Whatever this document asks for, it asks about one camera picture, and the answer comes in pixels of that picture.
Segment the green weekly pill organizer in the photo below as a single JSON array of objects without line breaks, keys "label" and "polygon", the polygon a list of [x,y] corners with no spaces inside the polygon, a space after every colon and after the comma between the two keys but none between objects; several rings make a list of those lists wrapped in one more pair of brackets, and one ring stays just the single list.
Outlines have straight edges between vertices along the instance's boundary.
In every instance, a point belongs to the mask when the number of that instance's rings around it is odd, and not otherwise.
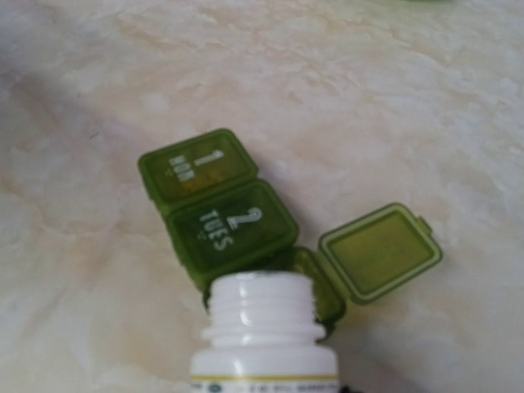
[{"label": "green weekly pill organizer", "polygon": [[226,274],[283,270],[309,276],[328,332],[349,303],[368,305],[438,264],[431,227],[392,203],[297,245],[299,226],[233,131],[216,129],[138,159],[147,195],[174,251],[205,298]]}]

